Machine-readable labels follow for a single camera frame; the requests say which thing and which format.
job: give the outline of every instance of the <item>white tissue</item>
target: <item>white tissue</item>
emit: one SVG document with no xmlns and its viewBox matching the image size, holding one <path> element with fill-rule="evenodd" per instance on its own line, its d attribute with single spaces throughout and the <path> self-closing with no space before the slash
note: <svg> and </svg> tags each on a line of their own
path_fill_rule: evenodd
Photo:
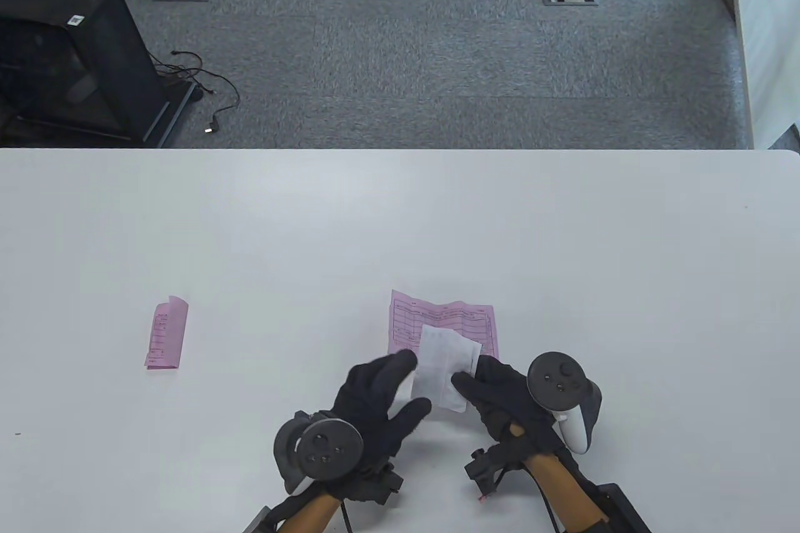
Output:
<svg viewBox="0 0 800 533">
<path fill-rule="evenodd" d="M 459 371 L 474 376 L 481 345 L 452 329 L 422 326 L 411 397 L 429 398 L 434 406 L 463 412 L 466 400 L 455 390 L 450 379 Z"/>
</svg>

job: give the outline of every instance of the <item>black glove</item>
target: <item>black glove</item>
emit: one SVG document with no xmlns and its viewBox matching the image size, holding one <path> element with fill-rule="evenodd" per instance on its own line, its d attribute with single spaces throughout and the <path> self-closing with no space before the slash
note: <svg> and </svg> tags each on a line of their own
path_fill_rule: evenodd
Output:
<svg viewBox="0 0 800 533">
<path fill-rule="evenodd" d="M 389 456 L 396 456 L 403 439 L 431 412 L 431 401 L 417 398 L 389 420 L 387 412 L 398 387 L 414 368 L 417 356 L 411 350 L 400 350 L 368 364 L 358 364 L 349 371 L 332 412 L 358 430 L 364 450 L 352 473 L 326 484 L 326 490 L 334 498 L 348 498 L 360 478 L 369 477 Z"/>
<path fill-rule="evenodd" d="M 457 372 L 451 382 L 477 408 L 495 441 L 511 438 L 509 426 L 515 422 L 525 429 L 537 453 L 553 454 L 564 447 L 553 429 L 555 418 L 531 397 L 525 376 L 492 356 L 481 356 L 477 363 L 474 378 L 468 372 Z"/>
</svg>

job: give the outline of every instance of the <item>white wall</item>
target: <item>white wall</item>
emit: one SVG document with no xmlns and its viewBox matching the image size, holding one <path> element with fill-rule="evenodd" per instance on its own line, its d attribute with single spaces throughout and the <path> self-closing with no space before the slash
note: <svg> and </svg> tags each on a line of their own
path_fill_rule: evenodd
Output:
<svg viewBox="0 0 800 533">
<path fill-rule="evenodd" d="M 752 144 L 800 122 L 800 0 L 737 0 Z"/>
</svg>

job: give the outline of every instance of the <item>pink form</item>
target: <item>pink form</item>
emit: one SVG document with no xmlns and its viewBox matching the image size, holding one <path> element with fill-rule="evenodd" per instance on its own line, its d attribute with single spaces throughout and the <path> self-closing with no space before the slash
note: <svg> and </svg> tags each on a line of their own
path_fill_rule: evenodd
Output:
<svg viewBox="0 0 800 533">
<path fill-rule="evenodd" d="M 175 296 L 169 296 L 169 302 L 157 305 L 152 317 L 151 344 L 145 359 L 148 370 L 178 368 L 188 313 L 189 304 Z"/>
<path fill-rule="evenodd" d="M 482 345 L 481 354 L 499 358 L 497 327 L 494 324 L 494 308 L 452 302 L 431 304 L 392 290 L 389 305 L 389 353 L 403 348 L 419 349 L 419 338 L 423 325 L 452 329 Z"/>
</svg>

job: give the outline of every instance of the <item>gray carpet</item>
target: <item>gray carpet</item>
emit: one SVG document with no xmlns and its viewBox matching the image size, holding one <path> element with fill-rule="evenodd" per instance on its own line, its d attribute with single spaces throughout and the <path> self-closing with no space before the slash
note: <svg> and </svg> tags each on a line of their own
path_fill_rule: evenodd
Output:
<svg viewBox="0 0 800 533">
<path fill-rule="evenodd" d="M 232 98 L 208 81 L 179 147 L 745 146 L 720 0 L 127 1 L 155 55 L 197 51 L 242 93 L 206 135 Z"/>
</svg>

